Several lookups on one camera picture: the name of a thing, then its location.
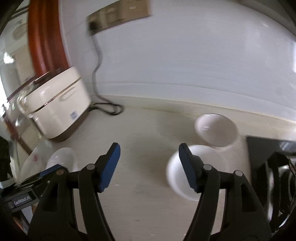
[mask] rice cooker lid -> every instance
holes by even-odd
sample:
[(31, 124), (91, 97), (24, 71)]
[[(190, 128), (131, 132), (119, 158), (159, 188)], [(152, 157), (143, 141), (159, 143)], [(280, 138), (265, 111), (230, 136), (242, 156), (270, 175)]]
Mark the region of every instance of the rice cooker lid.
[(81, 79), (77, 69), (72, 66), (51, 78), (42, 85), (37, 85), (25, 98), (24, 104), (29, 112), (36, 112), (60, 92)]

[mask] backsplash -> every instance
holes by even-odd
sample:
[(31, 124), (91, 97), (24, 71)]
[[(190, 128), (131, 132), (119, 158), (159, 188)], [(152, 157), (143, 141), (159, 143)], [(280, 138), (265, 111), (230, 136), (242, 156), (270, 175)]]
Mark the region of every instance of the backsplash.
[[(92, 93), (86, 17), (113, 0), (60, 0), (69, 62)], [(296, 121), (296, 37), (227, 0), (153, 0), (151, 16), (96, 34), (103, 95), (178, 100)]]

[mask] countertop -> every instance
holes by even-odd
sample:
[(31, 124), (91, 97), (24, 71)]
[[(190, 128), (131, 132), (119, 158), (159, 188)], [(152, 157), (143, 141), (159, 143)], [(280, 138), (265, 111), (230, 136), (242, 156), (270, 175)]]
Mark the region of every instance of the countertop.
[[(99, 194), (104, 214), (117, 241), (183, 240), (197, 202), (178, 196), (168, 186), (165, 170), (180, 143), (205, 144), (194, 131), (198, 115), (220, 113), (236, 123), (240, 133), (236, 142), (216, 149), (228, 161), (229, 172), (240, 169), (249, 180), (245, 135), (283, 139), (296, 136), (295, 123), (273, 117), (184, 102), (134, 100), (122, 100), (129, 106), (118, 116), (90, 112), (73, 136), (56, 144), (57, 148), (73, 148), (81, 168), (94, 163), (113, 142), (121, 146), (121, 157), (111, 183)], [(223, 195), (222, 192), (214, 232), (218, 232), (221, 226)], [(75, 209), (79, 230), (85, 232), (77, 190)]]

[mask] white rice cooker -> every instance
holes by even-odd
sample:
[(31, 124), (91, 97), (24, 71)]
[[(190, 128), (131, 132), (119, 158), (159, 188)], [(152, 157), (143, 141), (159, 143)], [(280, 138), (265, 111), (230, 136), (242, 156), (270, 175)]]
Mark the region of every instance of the white rice cooker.
[(77, 69), (70, 67), (49, 80), (33, 81), (20, 92), (17, 104), (47, 139), (60, 142), (86, 118), (91, 99)]

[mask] black cable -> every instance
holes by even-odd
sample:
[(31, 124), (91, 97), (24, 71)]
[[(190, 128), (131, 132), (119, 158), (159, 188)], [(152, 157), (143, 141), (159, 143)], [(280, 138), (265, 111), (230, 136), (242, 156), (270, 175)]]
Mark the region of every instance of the black cable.
[[(94, 69), (94, 71), (92, 72), (92, 75), (91, 75), (92, 85), (93, 85), (93, 89), (94, 89), (94, 93), (95, 93), (96, 97), (98, 97), (99, 99), (101, 99), (104, 102), (95, 102), (95, 103), (91, 104), (90, 107), (89, 107), (89, 111), (101, 110), (101, 111), (105, 112), (108, 115), (119, 115), (120, 113), (122, 113), (124, 111), (124, 106), (121, 105), (121, 104), (115, 104), (111, 100), (101, 96), (99, 94), (99, 92), (98, 92), (98, 87), (97, 87), (97, 82), (96, 82), (96, 73), (97, 73), (97, 71), (100, 68), (101, 63), (102, 63), (102, 52), (101, 52), (100, 46), (97, 43), (94, 35), (91, 35), (91, 39), (92, 39), (92, 41), (94, 43), (96, 54), (98, 56), (97, 65), (96, 65), (96, 67), (95, 67), (95, 69)], [(114, 110), (113, 111), (108, 111), (108, 110), (106, 110), (106, 109), (104, 109), (102, 107), (99, 107), (100, 105), (112, 106)]]

